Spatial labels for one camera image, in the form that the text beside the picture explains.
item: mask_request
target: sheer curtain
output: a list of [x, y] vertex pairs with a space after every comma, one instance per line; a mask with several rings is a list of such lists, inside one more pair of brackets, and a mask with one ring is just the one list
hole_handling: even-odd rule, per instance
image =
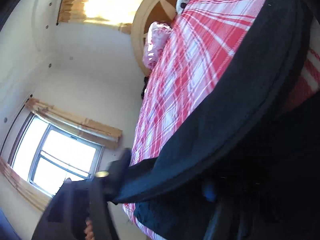
[[131, 33], [135, 13], [143, 0], [62, 0], [59, 22], [104, 24]]

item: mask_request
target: window frame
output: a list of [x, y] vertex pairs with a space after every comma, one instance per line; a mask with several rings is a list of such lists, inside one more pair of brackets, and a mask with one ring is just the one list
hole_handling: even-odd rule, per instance
[[[18, 152], [18, 150], [19, 150], [19, 148], [20, 148], [20, 144], [21, 144], [21, 142], [23, 141], [24, 135], [25, 135], [25, 133], [27, 132], [27, 130], [28, 130], [30, 124], [32, 123], [32, 121], [34, 120], [34, 118], [38, 118], [38, 119], [46, 122], [46, 123], [48, 124], [48, 126], [47, 126], [46, 130], [44, 131], [44, 133], [43, 133], [43, 135], [42, 135], [42, 138], [41, 138], [41, 140], [40, 140], [40, 142], [39, 142], [39, 144], [38, 144], [38, 147], [37, 147], [37, 149], [36, 149], [36, 152], [35, 152], [35, 154], [34, 154], [34, 156], [33, 156], [32, 163], [31, 163], [30, 168], [29, 168], [29, 174], [28, 174], [28, 180], [27, 180], [27, 182], [29, 182], [30, 184], [32, 184], [34, 187], [38, 188], [38, 189], [41, 190], [42, 192], [46, 193], [47, 195], [52, 196], [51, 193], [47, 192], [46, 190], [44, 190], [43, 188], [41, 188], [40, 186], [38, 186], [35, 182], [33, 182], [33, 179], [34, 179], [34, 176], [35, 176], [35, 174], [36, 174], [37, 167], [38, 167], [38, 163], [39, 163], [39, 160], [40, 160], [41, 158], [45, 159], [46, 161], [49, 161], [49, 162], [52, 163], [53, 165], [55, 165], [55, 166], [57, 166], [57, 167], [65, 170], [65, 171], [68, 171], [68, 172], [70, 172], [70, 173], [72, 173], [72, 174], [74, 174], [74, 175], [76, 175], [76, 176], [78, 176], [78, 177], [81, 177], [81, 178], [83, 178], [83, 179], [91, 178], [91, 177], [97, 172], [98, 167], [99, 167], [99, 164], [100, 164], [102, 152], [103, 152], [103, 150], [104, 150], [104, 146], [103, 146], [103, 145], [99, 145], [99, 144], [97, 144], [97, 143], [93, 143], [93, 142], [87, 141], [87, 140], [82, 139], [82, 138], [80, 138], [80, 137], [78, 137], [78, 136], [75, 136], [75, 135], [73, 135], [73, 134], [71, 134], [71, 133], [69, 133], [69, 132], [66, 132], [66, 131], [64, 131], [64, 130], [62, 130], [62, 129], [60, 129], [60, 128], [52, 125], [52, 124], [50, 124], [50, 123], [47, 122], [45, 119], [43, 119], [43, 118], [41, 118], [41, 117], [39, 117], [39, 116], [36, 116], [36, 115], [33, 115], [32, 118], [28, 117], [29, 122], [28, 122], [28, 124], [25, 126], [25, 129], [24, 129], [24, 131], [23, 131], [23, 135], [21, 136], [21, 138], [20, 138], [20, 140], [19, 140], [19, 143], [17, 144], [17, 147], [16, 147], [16, 149], [15, 149], [14, 158], [13, 158], [13, 160], [12, 160], [12, 165], [11, 165], [12, 167], [13, 167], [13, 165], [14, 165], [14, 161], [15, 161], [17, 152]], [[41, 155], [41, 152], [44, 152], [44, 153], [52, 156], [51, 154], [49, 154], [49, 153], [45, 152], [44, 150], [42, 150], [43, 145], [44, 145], [44, 143], [45, 143], [45, 141], [46, 141], [46, 139], [47, 139], [50, 131], [52, 131], [52, 130], [53, 130], [53, 131], [56, 131], [56, 132], [58, 132], [58, 133], [60, 133], [60, 134], [62, 134], [62, 135], [65, 135], [65, 136], [67, 136], [67, 137], [69, 137], [69, 138], [71, 138], [71, 139], [73, 139], [73, 140], [79, 141], [79, 142], [81, 142], [81, 143], [83, 143], [83, 144], [85, 144], [85, 145], [88, 145], [88, 146], [93, 147], [93, 148], [96, 149], [96, 152], [94, 153], [94, 157], [93, 157], [92, 164], [91, 164], [91, 167], [90, 167], [90, 171], [89, 171], [89, 172], [88, 172], [88, 171], [83, 171], [83, 172], [85, 172], [85, 173], [88, 174], [88, 177], [84, 177], [84, 176], [81, 175], [81, 174], [78, 174], [78, 173], [73, 172], [73, 171], [71, 171], [71, 170], [67, 170], [66, 168], [60, 166], [59, 164], [57, 164], [57, 163], [49, 160], [49, 159], [46, 158], [45, 156]], [[72, 166], [72, 165], [70, 165], [70, 164], [68, 164], [68, 163], [66, 163], [66, 162], [64, 162], [64, 161], [61, 161], [61, 162], [65, 163], [65, 164], [67, 164], [67, 165], [69, 165], [69, 166], [71, 166], [71, 167], [73, 167], [73, 168], [75, 168], [75, 169], [77, 169], [77, 170], [79, 170], [79, 171], [82, 171], [81, 169], [79, 169], [79, 168], [77, 168], [77, 167], [74, 167], [74, 166]]]

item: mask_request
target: yellow curtain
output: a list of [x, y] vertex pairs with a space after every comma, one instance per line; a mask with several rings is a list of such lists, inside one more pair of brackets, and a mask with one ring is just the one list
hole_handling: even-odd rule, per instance
[[0, 173], [31, 205], [40, 211], [44, 211], [51, 197], [36, 189], [30, 183], [22, 179], [10, 165], [0, 157]]
[[35, 115], [80, 138], [110, 149], [118, 147], [118, 141], [122, 135], [120, 129], [62, 111], [36, 98], [29, 98], [25, 106]]
[[131, 33], [134, 15], [143, 0], [62, 0], [59, 22], [105, 24]]

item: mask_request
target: red plaid blanket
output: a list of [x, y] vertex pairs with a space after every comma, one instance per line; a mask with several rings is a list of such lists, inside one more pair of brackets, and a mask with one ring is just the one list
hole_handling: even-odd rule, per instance
[[[265, 0], [190, 0], [152, 71], [135, 131], [131, 164], [157, 157], [168, 139], [210, 94]], [[152, 239], [162, 239], [134, 217]]]

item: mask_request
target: wooden headboard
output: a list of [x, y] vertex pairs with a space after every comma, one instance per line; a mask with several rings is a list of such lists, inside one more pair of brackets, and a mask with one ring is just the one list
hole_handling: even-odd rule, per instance
[[150, 70], [142, 63], [144, 41], [153, 22], [165, 22], [168, 25], [176, 15], [177, 0], [143, 0], [139, 6], [131, 28], [131, 44], [139, 67], [148, 76]]

